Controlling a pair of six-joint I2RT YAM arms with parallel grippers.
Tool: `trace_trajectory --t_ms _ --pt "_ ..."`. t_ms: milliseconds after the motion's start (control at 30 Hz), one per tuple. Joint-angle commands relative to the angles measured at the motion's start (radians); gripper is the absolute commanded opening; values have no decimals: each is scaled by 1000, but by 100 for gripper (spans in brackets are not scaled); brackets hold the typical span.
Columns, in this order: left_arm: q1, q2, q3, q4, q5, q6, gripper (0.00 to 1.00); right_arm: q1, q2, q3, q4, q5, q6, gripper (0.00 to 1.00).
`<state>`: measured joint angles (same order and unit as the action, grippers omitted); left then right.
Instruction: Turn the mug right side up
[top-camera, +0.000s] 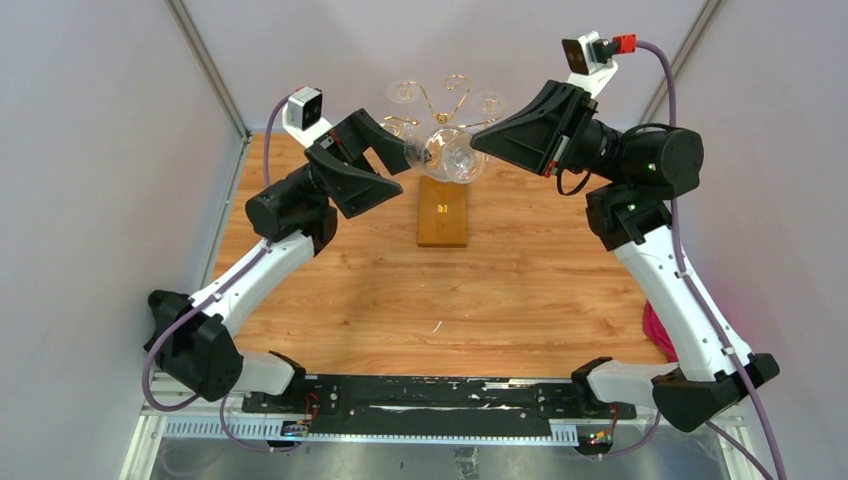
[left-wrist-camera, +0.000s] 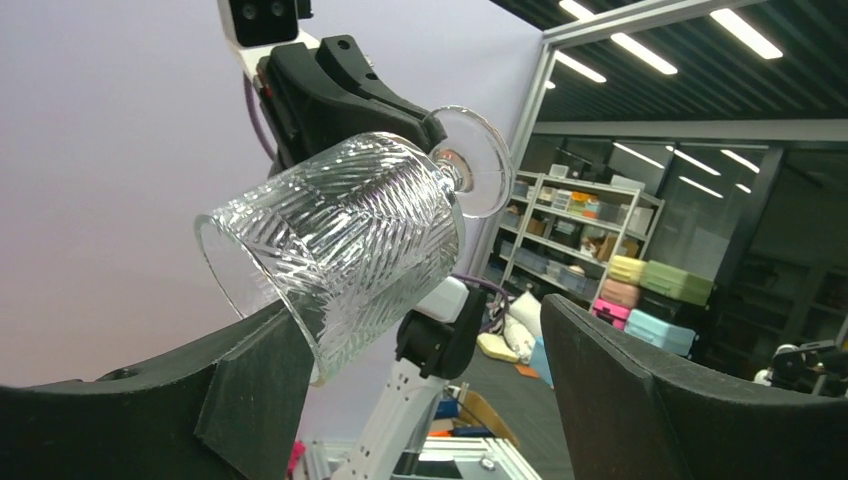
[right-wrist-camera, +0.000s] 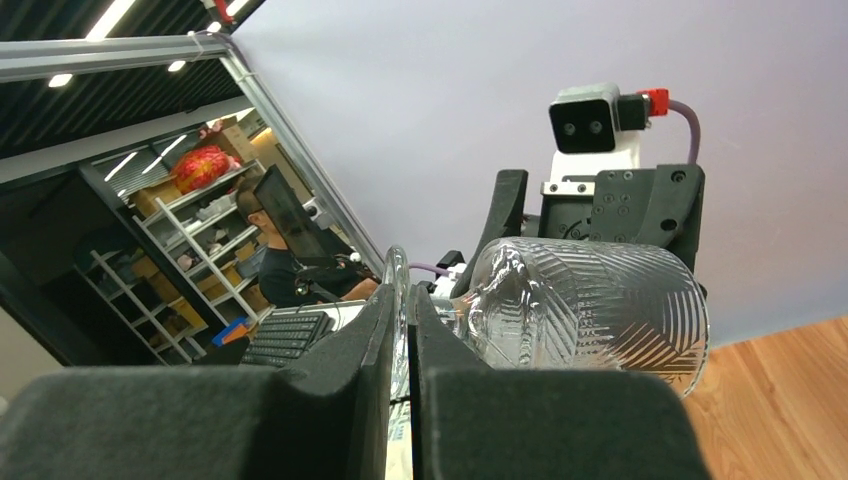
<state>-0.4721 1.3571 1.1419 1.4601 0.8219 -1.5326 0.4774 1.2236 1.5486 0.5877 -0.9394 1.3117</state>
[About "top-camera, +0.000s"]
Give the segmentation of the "ribbed glass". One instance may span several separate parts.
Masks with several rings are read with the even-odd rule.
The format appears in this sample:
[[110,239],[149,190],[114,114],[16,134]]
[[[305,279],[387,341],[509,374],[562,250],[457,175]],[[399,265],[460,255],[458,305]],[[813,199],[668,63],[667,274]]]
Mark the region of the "ribbed glass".
[[471,132],[455,126],[418,127],[404,141],[404,154],[414,170],[433,180],[469,184],[482,175],[488,162],[471,140]]

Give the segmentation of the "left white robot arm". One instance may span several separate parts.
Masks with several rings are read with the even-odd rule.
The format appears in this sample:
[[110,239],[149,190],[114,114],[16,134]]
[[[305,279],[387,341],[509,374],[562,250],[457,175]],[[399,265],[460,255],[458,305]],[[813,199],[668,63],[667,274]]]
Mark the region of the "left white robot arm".
[[155,368],[191,391],[180,408],[198,399],[215,402],[232,392],[265,394],[283,413],[305,403],[304,367],[277,352],[241,352],[235,338],[286,277],[328,246],[340,216],[351,219],[402,194],[398,183],[370,165],[367,150],[390,175],[409,167],[403,141],[364,108],[335,125],[319,120],[306,130],[288,130],[304,144],[307,162],[246,202],[259,242],[193,294],[155,290],[148,296],[155,330],[145,346],[142,391],[157,410],[173,408],[153,396]]

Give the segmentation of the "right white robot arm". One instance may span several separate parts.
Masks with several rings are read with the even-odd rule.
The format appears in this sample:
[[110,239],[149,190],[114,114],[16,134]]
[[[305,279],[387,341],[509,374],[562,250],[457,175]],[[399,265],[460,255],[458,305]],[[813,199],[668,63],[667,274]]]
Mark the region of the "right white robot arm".
[[588,92],[550,80],[526,107],[475,133],[470,144],[540,176],[605,180],[586,194],[589,227],[641,287],[677,358],[664,365],[592,360],[571,375],[572,406],[589,418],[611,403],[644,406],[690,432],[752,396],[780,369],[724,319],[675,235],[668,202],[699,185],[700,135],[667,124],[619,131],[595,114]]

